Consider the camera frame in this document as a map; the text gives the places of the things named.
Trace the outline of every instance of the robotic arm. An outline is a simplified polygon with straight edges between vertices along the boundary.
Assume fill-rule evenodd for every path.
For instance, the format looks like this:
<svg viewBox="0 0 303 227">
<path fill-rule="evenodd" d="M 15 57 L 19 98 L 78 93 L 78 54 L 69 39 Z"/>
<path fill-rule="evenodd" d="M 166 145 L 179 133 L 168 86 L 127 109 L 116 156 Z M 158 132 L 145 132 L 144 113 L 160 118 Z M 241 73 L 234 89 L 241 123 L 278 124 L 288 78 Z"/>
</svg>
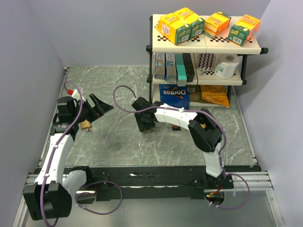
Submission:
<svg viewBox="0 0 303 227">
<path fill-rule="evenodd" d="M 143 97 L 137 98 L 132 107 L 139 111 L 151 106 L 161 106 L 164 108 L 174 108 L 161 102 L 150 104 Z M 155 122 L 167 122 L 178 125 L 189 130 L 195 145 L 202 151 L 207 174 L 217 178 L 223 171 L 220 164 L 219 150 L 221 147 L 222 132 L 214 121 L 200 113 L 186 113 L 182 109 L 174 108 L 179 111 L 167 109 L 151 109 L 142 113 L 135 113 L 135 118 L 139 131 L 143 132 L 155 127 Z"/>
<path fill-rule="evenodd" d="M 91 107 L 87 100 L 83 102 L 80 118 L 63 137 L 54 154 L 45 190 L 43 192 L 44 210 L 47 219 L 64 218 L 69 216 L 72 208 L 72 201 L 73 198 L 75 198 L 77 190 L 82 185 L 93 182 L 92 173 L 88 166 L 75 167 L 71 172 L 69 172 L 68 177 L 64 181 L 62 178 L 67 156 L 73 146 L 79 129 L 78 124 L 83 121 L 92 123 L 113 109 L 113 106 L 102 102 L 94 94 L 90 94 L 89 96 L 95 106 Z M 40 174 L 36 178 L 34 185 L 27 185 L 23 190 L 23 196 L 33 220 L 42 219 L 40 210 L 41 185 L 44 180 L 46 167 L 48 165 L 52 149 L 64 131 L 74 121 L 79 111 L 80 102 L 74 97 L 75 96 L 65 96 L 58 99 L 58 114 L 56 114 L 53 119 L 53 124 L 50 130 L 50 147 L 44 165 Z"/>
</svg>

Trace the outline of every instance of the toilet paper roll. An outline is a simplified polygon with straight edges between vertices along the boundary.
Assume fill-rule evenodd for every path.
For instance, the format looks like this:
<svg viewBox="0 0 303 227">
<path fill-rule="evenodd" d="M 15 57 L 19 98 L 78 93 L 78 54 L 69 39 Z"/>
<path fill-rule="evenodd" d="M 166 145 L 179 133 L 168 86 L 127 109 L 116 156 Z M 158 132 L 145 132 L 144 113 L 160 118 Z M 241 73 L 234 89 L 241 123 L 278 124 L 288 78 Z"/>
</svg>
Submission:
<svg viewBox="0 0 303 227">
<path fill-rule="evenodd" d="M 232 78 L 239 62 L 239 56 L 236 54 L 221 54 L 214 73 L 222 79 Z"/>
</svg>

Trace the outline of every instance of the shelf rack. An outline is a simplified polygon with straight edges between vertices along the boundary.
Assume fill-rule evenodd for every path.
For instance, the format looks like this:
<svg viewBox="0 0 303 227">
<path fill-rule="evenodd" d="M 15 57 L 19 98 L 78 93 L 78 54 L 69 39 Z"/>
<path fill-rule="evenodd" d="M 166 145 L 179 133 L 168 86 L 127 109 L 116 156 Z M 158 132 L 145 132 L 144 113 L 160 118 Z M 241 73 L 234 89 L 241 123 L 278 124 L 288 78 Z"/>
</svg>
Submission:
<svg viewBox="0 0 303 227">
<path fill-rule="evenodd" d="M 173 52 L 173 53 L 191 53 L 193 65 L 195 68 L 195 79 L 193 82 L 188 82 L 190 85 L 223 85 L 227 86 L 227 97 L 230 99 L 232 86 L 241 86 L 247 83 L 245 79 L 247 56 L 256 54 L 268 53 L 268 48 L 261 48 L 253 36 L 242 47 L 239 47 L 230 41 L 227 36 L 232 25 L 234 25 L 241 17 L 232 17 L 228 28 L 214 38 L 209 38 L 206 35 L 199 35 L 198 37 L 189 40 L 181 45 L 174 45 L 166 37 L 164 37 L 155 28 L 162 14 L 154 14 L 150 17 L 150 44 L 146 46 L 146 51 L 150 54 L 150 70 L 147 77 L 149 88 L 149 101 L 160 101 L 159 84 L 168 84 L 165 80 L 155 79 L 153 74 L 153 67 L 155 62 L 156 52 Z M 200 53 L 214 53 L 216 55 L 214 65 L 218 61 L 219 54 L 229 53 L 242 56 L 241 73 L 237 69 L 235 74 L 230 79 L 221 79 L 217 77 L 213 71 L 204 72 L 196 67 Z M 218 106 L 210 103 L 190 103 L 190 106 Z"/>
</svg>

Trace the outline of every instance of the small brown object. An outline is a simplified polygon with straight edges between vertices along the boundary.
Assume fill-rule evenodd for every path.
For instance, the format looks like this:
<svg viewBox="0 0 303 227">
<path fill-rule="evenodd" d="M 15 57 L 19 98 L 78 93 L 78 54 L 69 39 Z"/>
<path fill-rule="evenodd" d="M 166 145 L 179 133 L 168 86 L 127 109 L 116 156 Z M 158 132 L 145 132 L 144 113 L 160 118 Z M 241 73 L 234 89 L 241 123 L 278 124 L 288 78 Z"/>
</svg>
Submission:
<svg viewBox="0 0 303 227">
<path fill-rule="evenodd" d="M 80 128 L 81 130 L 85 129 L 85 131 L 89 131 L 89 129 L 91 128 L 91 123 L 88 120 L 82 121 L 80 123 Z"/>
</svg>

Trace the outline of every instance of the blue doritos bag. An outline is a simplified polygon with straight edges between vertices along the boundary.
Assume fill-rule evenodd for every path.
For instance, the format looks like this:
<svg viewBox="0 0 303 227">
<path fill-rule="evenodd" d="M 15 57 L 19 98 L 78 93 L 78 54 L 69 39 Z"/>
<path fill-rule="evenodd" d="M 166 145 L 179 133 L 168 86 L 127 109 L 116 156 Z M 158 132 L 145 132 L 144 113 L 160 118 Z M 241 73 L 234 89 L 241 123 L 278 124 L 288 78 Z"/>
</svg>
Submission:
<svg viewBox="0 0 303 227">
<path fill-rule="evenodd" d="M 160 100 L 176 108 L 189 109 L 189 94 L 186 87 L 175 84 L 159 84 Z"/>
</svg>

